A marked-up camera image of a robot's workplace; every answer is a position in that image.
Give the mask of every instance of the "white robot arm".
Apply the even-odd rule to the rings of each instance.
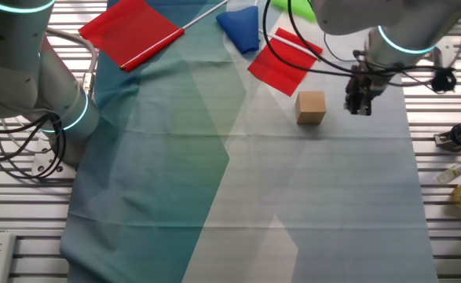
[[[76,166],[99,115],[47,40],[54,2],[0,0],[0,118],[56,113],[66,134],[64,162]],[[51,123],[42,129],[53,132]]]
[[[360,52],[364,59],[353,66],[360,74],[346,88],[346,107],[352,114],[362,115],[371,115],[371,101],[397,72],[361,72],[417,64],[461,18],[461,0],[311,0],[311,4],[320,27],[329,34],[372,28]],[[438,147],[461,150],[461,124],[434,139]]]

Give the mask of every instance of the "wooden block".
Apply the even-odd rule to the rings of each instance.
[[[322,91],[300,91],[295,103],[296,123],[319,125],[326,114]]]

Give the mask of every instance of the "red square flag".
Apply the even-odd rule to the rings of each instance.
[[[145,0],[121,0],[79,29],[80,35],[103,50],[126,71],[183,35]]]
[[[293,35],[282,28],[277,30],[276,36],[286,39],[296,45],[305,47],[298,36]],[[311,42],[308,42],[308,44],[317,53],[323,52],[319,46],[316,46]],[[303,53],[302,51],[276,39],[271,39],[270,45],[284,60],[303,68],[311,68],[317,60],[315,57]],[[247,70],[257,79],[260,79],[262,82],[288,96],[291,96],[295,92],[298,85],[300,85],[303,78],[307,75],[307,71],[298,70],[297,68],[290,67],[279,61],[279,59],[272,54],[268,46],[260,52]]]

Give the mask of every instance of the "teal fabric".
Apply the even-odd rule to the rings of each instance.
[[[148,0],[178,26],[218,2]],[[252,2],[230,1],[131,73],[101,53],[101,119],[60,246],[68,282],[437,282],[402,90],[351,116],[346,78],[308,74],[298,90],[325,92],[328,111],[298,126],[296,94],[256,80],[256,54],[216,23]],[[350,53],[367,33],[332,44]]]
[[[181,26],[217,2],[148,3]],[[216,15],[132,73],[101,55],[101,121],[61,244],[69,281],[181,281],[229,160],[218,130],[228,134],[244,97]],[[226,110],[208,111],[203,98]]]

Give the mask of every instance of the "table surface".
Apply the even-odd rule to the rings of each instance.
[[[104,0],[56,0],[49,26],[77,35],[81,26],[105,9]],[[460,26],[455,26],[448,34],[456,50],[461,42],[460,35]],[[64,39],[50,36],[49,41],[75,77],[81,80],[88,68],[90,54]],[[439,152],[432,139],[433,134],[461,123],[461,57],[456,67],[459,85],[455,92],[438,96],[425,87],[404,89],[440,283],[461,283],[461,219],[448,213],[454,205],[449,194],[461,178],[448,186],[437,186],[430,181],[431,175],[461,160],[461,153]],[[414,75],[426,79],[424,74],[422,77],[417,73]],[[9,125],[15,127],[16,123],[10,120]],[[23,141],[27,134],[17,134],[16,138]],[[4,139],[7,151],[15,151],[16,146],[8,138]],[[31,154],[15,159],[27,170],[31,170],[32,160]],[[59,241],[70,195],[71,180],[50,187],[40,186],[10,178],[0,170],[0,230],[18,235],[10,283],[66,282],[68,263],[59,253]]]

